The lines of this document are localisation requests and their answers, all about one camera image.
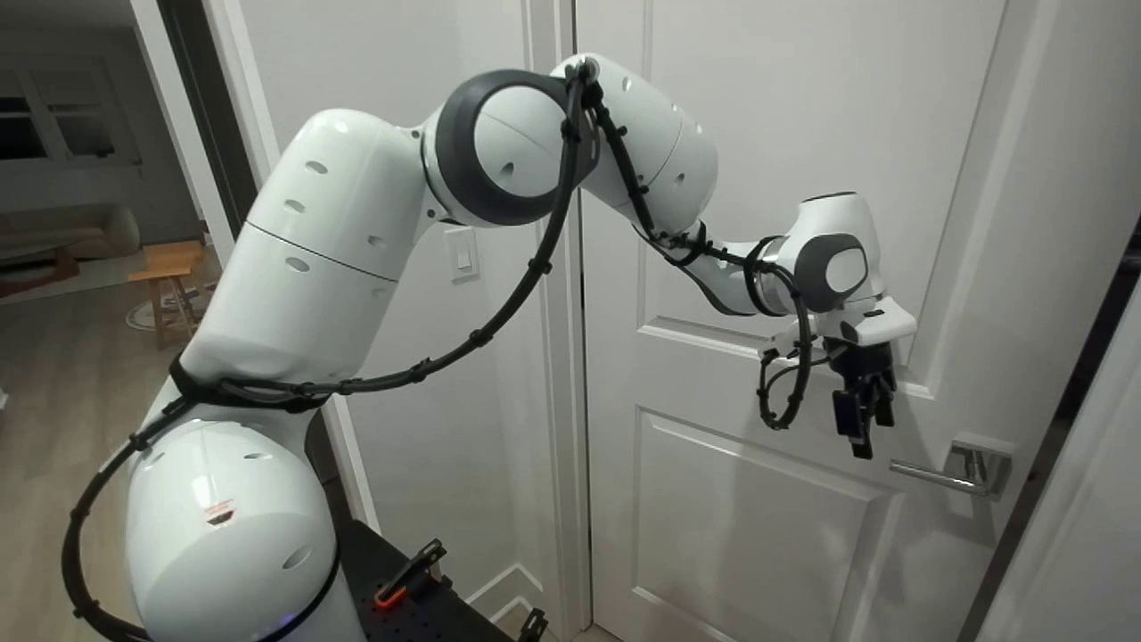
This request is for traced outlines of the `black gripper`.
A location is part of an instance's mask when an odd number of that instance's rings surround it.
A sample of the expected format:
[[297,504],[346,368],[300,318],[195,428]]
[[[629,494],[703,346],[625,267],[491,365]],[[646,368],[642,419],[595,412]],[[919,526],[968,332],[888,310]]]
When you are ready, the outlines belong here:
[[829,365],[841,378],[841,388],[832,396],[838,437],[851,438],[851,458],[874,459],[870,423],[894,423],[894,359],[892,346],[851,346],[829,340]]

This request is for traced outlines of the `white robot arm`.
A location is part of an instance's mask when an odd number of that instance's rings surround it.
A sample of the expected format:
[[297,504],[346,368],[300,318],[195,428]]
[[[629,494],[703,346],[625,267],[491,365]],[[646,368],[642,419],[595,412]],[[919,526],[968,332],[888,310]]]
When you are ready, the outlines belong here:
[[420,125],[353,106],[307,119],[199,327],[119,450],[139,618],[113,642],[365,642],[300,442],[327,400],[442,368],[436,358],[398,375],[365,368],[436,220],[560,220],[574,192],[591,192],[715,310],[789,318],[794,365],[818,354],[881,365],[915,327],[881,280],[867,200],[811,195],[792,227],[724,245],[703,225],[715,183],[703,125],[599,54],[483,70]]

